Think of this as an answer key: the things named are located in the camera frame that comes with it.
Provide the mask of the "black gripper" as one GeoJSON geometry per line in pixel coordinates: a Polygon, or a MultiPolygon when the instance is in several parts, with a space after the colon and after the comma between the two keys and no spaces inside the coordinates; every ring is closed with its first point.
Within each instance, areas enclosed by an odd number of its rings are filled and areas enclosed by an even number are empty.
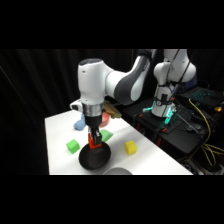
{"type": "Polygon", "coordinates": [[[90,129],[90,133],[96,135],[95,136],[95,145],[94,145],[94,141],[91,137],[91,134],[88,133],[88,144],[90,149],[94,149],[95,146],[101,146],[102,145],[102,135],[99,132],[99,126],[102,123],[102,116],[94,116],[94,117],[90,117],[90,116],[85,116],[85,123],[86,125],[89,127],[90,129]]]}

